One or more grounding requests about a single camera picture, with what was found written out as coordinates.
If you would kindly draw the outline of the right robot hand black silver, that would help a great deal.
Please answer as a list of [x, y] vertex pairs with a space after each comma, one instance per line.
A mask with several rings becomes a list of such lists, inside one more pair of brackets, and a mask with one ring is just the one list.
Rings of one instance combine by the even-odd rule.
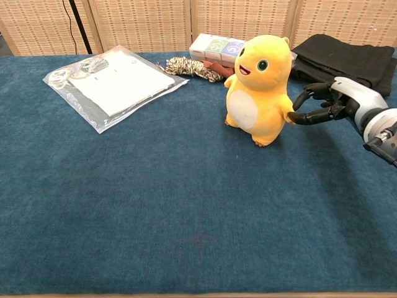
[[[297, 110], [309, 98], [323, 100], [321, 108], [298, 113]], [[288, 117], [299, 125], [314, 125], [347, 118], [357, 129], [363, 130], [371, 118], [388, 108], [388, 104], [377, 91], [347, 77], [337, 76], [332, 81], [306, 85], [293, 103], [293, 110], [288, 113]]]

